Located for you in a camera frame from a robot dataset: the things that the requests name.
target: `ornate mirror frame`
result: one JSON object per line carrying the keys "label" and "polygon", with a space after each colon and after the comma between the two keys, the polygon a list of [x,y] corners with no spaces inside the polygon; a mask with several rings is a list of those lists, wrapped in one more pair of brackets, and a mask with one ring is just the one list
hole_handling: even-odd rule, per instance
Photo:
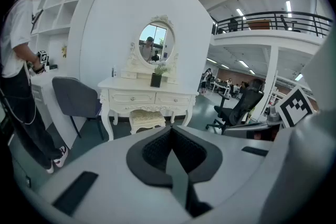
{"label": "ornate mirror frame", "polygon": [[139,49],[139,38],[141,36],[141,33],[147,25],[152,23],[164,24],[172,32],[174,47],[166,61],[167,66],[170,68],[170,70],[169,72],[164,73],[162,76],[167,77],[168,83],[177,84],[176,63],[179,56],[178,45],[176,42],[176,35],[173,30],[174,26],[172,22],[168,19],[167,15],[152,17],[149,21],[145,23],[145,26],[142,25],[136,30],[133,42],[131,43],[131,53],[127,59],[126,66],[121,70],[121,77],[130,79],[150,78],[151,74],[154,72],[156,65],[151,65],[150,63],[146,62],[142,58]]}

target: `floor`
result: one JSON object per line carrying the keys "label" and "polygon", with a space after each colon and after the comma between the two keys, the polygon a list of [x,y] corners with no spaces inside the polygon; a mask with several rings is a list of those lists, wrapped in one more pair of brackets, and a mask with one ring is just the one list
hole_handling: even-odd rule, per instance
{"label": "floor", "polygon": [[[233,108],[238,100],[231,98],[230,100],[226,100],[224,103],[224,107]],[[189,127],[204,130],[207,123],[212,123],[215,118],[217,118],[217,113],[214,110],[214,105],[220,105],[221,98],[217,93],[207,92],[205,96],[197,96],[196,97],[196,105],[193,109],[193,116],[188,124]],[[183,120],[176,120],[174,125],[181,125]],[[101,129],[103,131],[103,135],[105,137],[104,141],[101,140],[101,137],[98,132],[97,124],[95,121],[86,121],[82,129],[80,130],[80,134],[82,138],[77,137],[72,149],[69,151],[68,158],[65,162],[65,165],[69,164],[76,158],[80,157],[85,152],[89,151],[91,148],[104,143],[108,140],[108,134],[103,127],[102,123]],[[112,125],[114,138],[122,138],[127,135],[131,135],[131,126],[129,123],[119,122],[118,125]],[[63,145],[63,141],[58,134],[55,126],[52,124],[47,131],[52,135],[55,146],[61,147]],[[210,128],[209,132],[220,134],[219,129]],[[52,175],[47,174],[47,172],[39,166],[33,158],[25,151],[25,149],[21,146],[20,141],[17,136],[14,135],[11,144],[9,146],[10,151],[13,155],[13,166],[15,170],[16,178],[19,182],[25,183],[26,174],[31,178],[31,188],[32,190],[38,190]]]}

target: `column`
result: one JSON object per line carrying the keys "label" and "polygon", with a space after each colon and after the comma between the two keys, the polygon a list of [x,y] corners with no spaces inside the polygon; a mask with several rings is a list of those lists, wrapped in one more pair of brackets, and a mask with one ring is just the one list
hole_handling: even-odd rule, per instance
{"label": "column", "polygon": [[259,101],[259,103],[256,105],[251,115],[251,119],[253,121],[258,121],[261,113],[264,110],[265,105],[267,104],[268,97],[271,94],[274,78],[277,72],[278,53],[279,53],[279,48],[277,46],[271,46],[271,56],[269,57],[268,71],[267,71],[265,87],[264,87],[264,96]]}

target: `black pants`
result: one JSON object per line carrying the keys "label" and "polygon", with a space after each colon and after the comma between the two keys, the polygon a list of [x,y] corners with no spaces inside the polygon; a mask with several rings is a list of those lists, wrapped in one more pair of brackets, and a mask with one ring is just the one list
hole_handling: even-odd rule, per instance
{"label": "black pants", "polygon": [[[16,117],[24,123],[30,123],[34,118],[36,105],[25,69],[22,68],[20,73],[12,78],[1,78],[1,89]],[[35,119],[30,125],[20,123],[8,108],[7,110],[22,146],[36,162],[45,169],[49,169],[50,161],[62,157],[62,153],[55,148],[38,109],[36,108]]]}

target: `sneaker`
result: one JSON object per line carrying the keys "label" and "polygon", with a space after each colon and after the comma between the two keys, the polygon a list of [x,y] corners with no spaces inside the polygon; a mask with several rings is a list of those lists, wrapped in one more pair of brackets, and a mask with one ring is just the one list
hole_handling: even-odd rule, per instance
{"label": "sneaker", "polygon": [[51,162],[51,168],[50,169],[46,169],[48,174],[52,174],[54,172],[54,166],[53,166],[53,162]]}
{"label": "sneaker", "polygon": [[55,159],[54,162],[56,164],[57,167],[61,168],[66,160],[66,158],[68,157],[68,152],[69,150],[67,149],[66,146],[62,146],[59,148],[62,152],[62,157],[59,159]]}

